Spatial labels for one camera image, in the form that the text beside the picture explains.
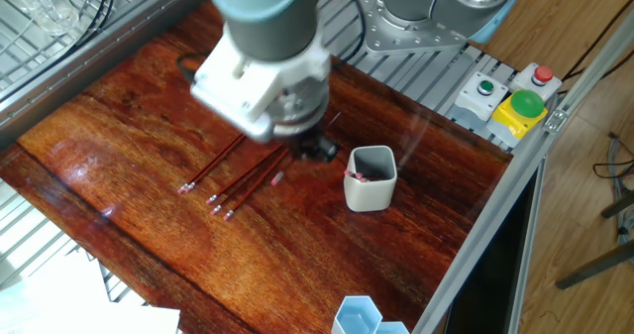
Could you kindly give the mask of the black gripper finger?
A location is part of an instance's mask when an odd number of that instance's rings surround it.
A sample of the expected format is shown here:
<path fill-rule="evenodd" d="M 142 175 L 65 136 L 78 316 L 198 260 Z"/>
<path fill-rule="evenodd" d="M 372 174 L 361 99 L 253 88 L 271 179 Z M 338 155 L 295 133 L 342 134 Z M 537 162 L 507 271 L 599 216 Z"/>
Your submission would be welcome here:
<path fill-rule="evenodd" d="M 330 163 L 338 154 L 340 145 L 330 139 L 321 139 L 316 149 L 316 159 L 322 163 Z"/>

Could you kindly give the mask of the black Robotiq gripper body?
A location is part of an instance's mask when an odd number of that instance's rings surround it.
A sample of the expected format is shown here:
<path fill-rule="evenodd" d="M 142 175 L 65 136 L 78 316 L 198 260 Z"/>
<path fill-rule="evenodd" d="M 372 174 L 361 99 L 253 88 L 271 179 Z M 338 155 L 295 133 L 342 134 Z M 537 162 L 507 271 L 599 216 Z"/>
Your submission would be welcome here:
<path fill-rule="evenodd" d="M 322 146 L 323 138 L 324 132 L 321 128 L 311 128 L 291 137 L 288 141 L 288 147 L 297 160 L 326 161 L 327 154 Z"/>

